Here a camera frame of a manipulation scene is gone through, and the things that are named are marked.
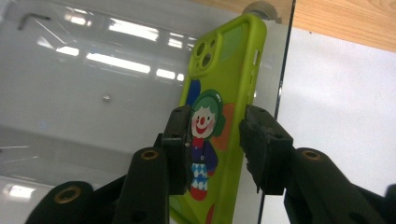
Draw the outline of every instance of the glass panel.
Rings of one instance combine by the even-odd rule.
[[[0,3],[1,223],[23,223],[66,181],[98,189],[125,175],[177,107],[195,40],[238,16],[190,1],[132,2]],[[255,105],[275,112],[293,3],[272,4]],[[262,16],[256,9],[247,7]],[[246,169],[240,183],[234,221],[257,220],[261,197]]]

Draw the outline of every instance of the green phone case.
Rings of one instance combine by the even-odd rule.
[[[181,105],[191,105],[194,178],[170,198],[178,223],[231,223],[243,150],[239,122],[253,101],[266,37],[258,17],[242,15],[196,41]]]

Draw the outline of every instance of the clown face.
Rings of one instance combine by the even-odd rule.
[[[210,112],[209,107],[202,106],[195,111],[191,119],[192,135],[198,138],[207,138],[213,133],[215,128],[216,117]]]

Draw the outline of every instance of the wooden surface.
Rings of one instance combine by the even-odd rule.
[[[195,0],[241,13],[251,0]],[[267,0],[284,14],[279,2]],[[293,26],[396,52],[396,0],[296,0]]]

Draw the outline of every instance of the brass insert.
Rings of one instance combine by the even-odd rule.
[[[74,201],[81,194],[81,188],[77,186],[70,186],[63,189],[55,195],[54,201],[56,203],[70,203]]]
[[[303,151],[303,155],[304,155],[307,159],[309,159],[309,160],[311,160],[311,161],[320,161],[320,160],[321,160],[320,154],[318,154],[318,153],[315,152],[315,151],[305,150],[305,151]]]
[[[149,161],[158,157],[158,152],[154,150],[146,150],[141,154],[143,160]]]

